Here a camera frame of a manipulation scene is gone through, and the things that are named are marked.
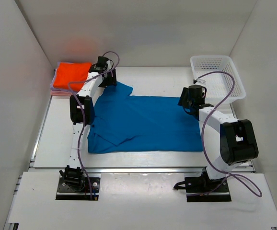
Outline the blue t shirt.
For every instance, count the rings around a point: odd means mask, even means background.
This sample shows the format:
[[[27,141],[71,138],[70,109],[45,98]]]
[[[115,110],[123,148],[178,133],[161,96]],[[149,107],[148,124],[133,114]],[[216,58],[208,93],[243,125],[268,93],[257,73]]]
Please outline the blue t shirt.
[[[88,152],[201,152],[198,121],[176,97],[135,96],[122,83],[108,86],[95,104]]]

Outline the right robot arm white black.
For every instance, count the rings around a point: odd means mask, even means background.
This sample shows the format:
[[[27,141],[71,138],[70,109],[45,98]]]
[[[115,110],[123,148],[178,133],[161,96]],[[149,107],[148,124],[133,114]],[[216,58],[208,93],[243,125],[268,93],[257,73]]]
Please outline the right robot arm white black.
[[[201,140],[204,143],[206,126],[219,133],[219,156],[205,168],[205,177],[200,179],[200,187],[211,192],[217,187],[217,180],[231,171],[258,157],[259,150],[251,121],[231,118],[205,103],[206,88],[200,85],[184,87],[178,102],[184,111],[203,123]]]

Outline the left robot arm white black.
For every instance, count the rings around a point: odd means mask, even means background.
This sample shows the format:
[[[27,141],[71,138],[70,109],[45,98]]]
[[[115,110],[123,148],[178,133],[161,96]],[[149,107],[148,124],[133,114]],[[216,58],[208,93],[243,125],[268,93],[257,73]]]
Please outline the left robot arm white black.
[[[60,171],[60,175],[75,192],[82,190],[92,193],[93,186],[83,166],[81,154],[86,151],[87,134],[95,118],[93,97],[99,87],[117,85],[115,68],[114,62],[102,55],[91,65],[85,80],[68,83],[72,93],[69,98],[72,144],[69,164]]]

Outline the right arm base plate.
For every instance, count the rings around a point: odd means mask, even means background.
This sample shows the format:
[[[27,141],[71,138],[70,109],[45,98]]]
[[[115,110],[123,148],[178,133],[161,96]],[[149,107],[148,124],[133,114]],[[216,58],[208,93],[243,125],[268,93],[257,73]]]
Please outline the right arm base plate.
[[[174,190],[185,190],[186,201],[190,202],[231,202],[228,183],[224,178],[210,180],[205,174],[185,176],[177,182]]]

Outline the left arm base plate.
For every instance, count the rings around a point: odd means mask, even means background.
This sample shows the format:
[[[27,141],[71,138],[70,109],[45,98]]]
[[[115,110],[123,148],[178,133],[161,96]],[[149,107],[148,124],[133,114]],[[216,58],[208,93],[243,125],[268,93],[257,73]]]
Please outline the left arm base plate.
[[[87,178],[81,186],[70,185],[60,177],[56,192],[56,200],[98,201],[101,185],[101,177],[90,177],[91,188]]]

